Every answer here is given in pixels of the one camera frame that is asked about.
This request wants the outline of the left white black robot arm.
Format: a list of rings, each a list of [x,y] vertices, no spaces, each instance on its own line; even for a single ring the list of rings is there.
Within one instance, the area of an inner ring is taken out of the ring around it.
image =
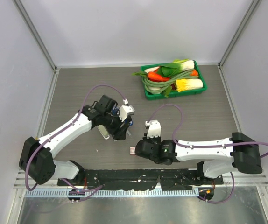
[[[58,179],[61,185],[67,180],[73,186],[85,181],[84,168],[75,161],[56,161],[57,154],[78,136],[98,128],[104,139],[125,140],[127,129],[132,123],[134,108],[124,100],[122,106],[103,95],[92,105],[85,105],[68,122],[53,132],[24,142],[19,167],[31,177],[36,185]]]

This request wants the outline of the blue stapler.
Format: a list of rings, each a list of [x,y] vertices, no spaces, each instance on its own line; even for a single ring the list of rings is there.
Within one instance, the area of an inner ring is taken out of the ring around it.
[[[118,127],[125,122],[127,117],[134,114],[134,108],[131,105],[115,106],[111,110],[113,117],[113,127]]]

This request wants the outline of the white beige stapler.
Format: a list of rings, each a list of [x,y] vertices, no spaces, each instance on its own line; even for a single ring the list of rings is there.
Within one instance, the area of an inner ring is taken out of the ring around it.
[[[97,128],[105,140],[110,138],[109,132],[107,131],[107,129],[103,125],[99,125],[99,126],[97,126]]]

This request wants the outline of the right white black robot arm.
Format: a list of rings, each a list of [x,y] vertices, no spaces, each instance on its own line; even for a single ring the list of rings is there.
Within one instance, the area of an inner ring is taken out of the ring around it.
[[[195,178],[200,184],[229,172],[262,173],[259,146],[239,132],[230,138],[200,142],[144,137],[137,143],[135,155],[164,165],[197,160]]]

